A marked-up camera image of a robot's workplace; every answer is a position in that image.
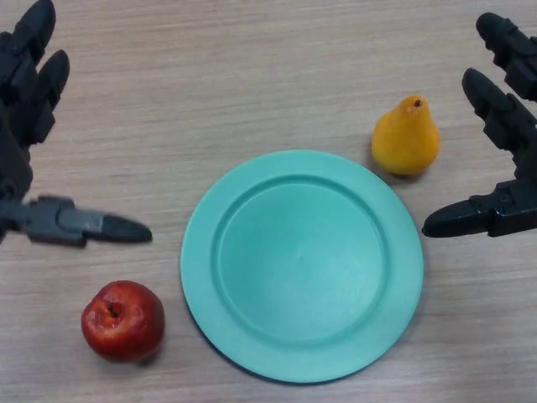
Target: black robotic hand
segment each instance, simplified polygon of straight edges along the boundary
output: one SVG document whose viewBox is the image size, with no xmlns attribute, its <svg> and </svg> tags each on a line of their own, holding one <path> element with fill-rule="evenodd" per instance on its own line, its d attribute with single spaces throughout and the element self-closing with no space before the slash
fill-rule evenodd
<svg viewBox="0 0 537 403">
<path fill-rule="evenodd" d="M 43 143 L 55 124 L 53 111 L 69 77 L 67 54 L 60 50 L 37 72 L 56 21 L 50 0 L 39 0 L 16 24 L 0 33 L 0 241 L 7 231 L 31 241 L 84 247 L 89 239 L 144 243 L 152 240 L 143 224 L 123 217 L 81 210 L 64 197 L 22 202 L 33 179 L 29 149 Z"/>
<path fill-rule="evenodd" d="M 529 39 L 509 19 L 485 13 L 477 32 L 505 82 L 519 97 L 537 102 L 537 38 Z M 425 220 L 426 237 L 449 238 L 474 233 L 499 237 L 537 228 L 537 119 L 513 94 L 504 94 L 482 73 L 468 69 L 462 88 L 499 149 L 513 155 L 512 181 L 498 183 L 486 196 L 471 196 L 433 212 Z"/>
</svg>

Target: teal plate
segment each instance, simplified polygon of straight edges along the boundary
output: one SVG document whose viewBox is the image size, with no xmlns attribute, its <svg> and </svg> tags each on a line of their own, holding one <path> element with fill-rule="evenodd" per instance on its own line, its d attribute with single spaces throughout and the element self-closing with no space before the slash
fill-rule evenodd
<svg viewBox="0 0 537 403">
<path fill-rule="evenodd" d="M 268 154 L 224 175 L 183 239 L 190 312 L 232 362 L 318 383 L 386 353 L 419 303 L 420 236 L 396 194 L 333 154 Z"/>
</svg>

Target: pear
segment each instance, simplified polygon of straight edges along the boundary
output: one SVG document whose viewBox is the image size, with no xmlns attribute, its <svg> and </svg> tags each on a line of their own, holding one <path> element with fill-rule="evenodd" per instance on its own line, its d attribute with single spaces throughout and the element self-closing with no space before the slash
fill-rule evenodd
<svg viewBox="0 0 537 403">
<path fill-rule="evenodd" d="M 435 161 L 441 135 L 421 95 L 406 97 L 385 113 L 373 131 L 371 151 L 380 167 L 394 175 L 419 175 Z"/>
</svg>

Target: wood grain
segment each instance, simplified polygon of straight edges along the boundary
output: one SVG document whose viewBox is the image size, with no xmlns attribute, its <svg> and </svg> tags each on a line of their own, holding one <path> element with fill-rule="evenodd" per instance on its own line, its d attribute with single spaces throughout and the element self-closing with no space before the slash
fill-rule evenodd
<svg viewBox="0 0 537 403">
<path fill-rule="evenodd" d="M 12 30 L 31 0 L 3 0 Z M 202 339 L 178 276 L 181 238 L 205 190 L 253 156 L 308 148 L 368 164 L 373 126 L 413 92 L 441 127 L 441 154 L 413 183 L 388 183 L 418 226 L 429 213 L 511 177 L 461 89 L 476 67 L 505 90 L 475 30 L 486 11 L 537 34 L 534 0 L 56 0 L 49 46 L 72 73 L 30 196 L 134 216 L 135 248 L 29 246 L 0 253 L 0 400 L 5 402 L 535 402 L 535 231 L 423 239 L 420 309 L 375 365 L 329 385 L 291 387 L 231 366 Z M 80 331 L 108 281 L 143 282 L 165 304 L 164 351 L 143 368 L 104 364 Z"/>
</svg>

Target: red apple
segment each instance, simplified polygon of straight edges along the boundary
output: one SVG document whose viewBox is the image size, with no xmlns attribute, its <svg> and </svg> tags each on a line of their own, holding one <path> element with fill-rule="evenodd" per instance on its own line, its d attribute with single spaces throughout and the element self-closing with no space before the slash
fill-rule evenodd
<svg viewBox="0 0 537 403">
<path fill-rule="evenodd" d="M 82 312 L 84 338 L 109 361 L 138 362 L 155 353 L 164 338 L 164 307 L 145 285 L 113 281 Z"/>
</svg>

